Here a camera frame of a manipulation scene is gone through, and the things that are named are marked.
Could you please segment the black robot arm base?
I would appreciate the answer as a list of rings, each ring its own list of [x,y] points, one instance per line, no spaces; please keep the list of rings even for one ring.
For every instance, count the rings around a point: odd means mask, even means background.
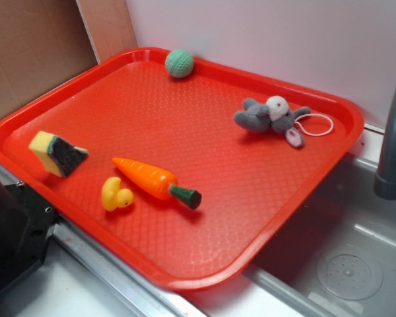
[[[0,181],[0,296],[44,263],[55,207],[27,184]]]

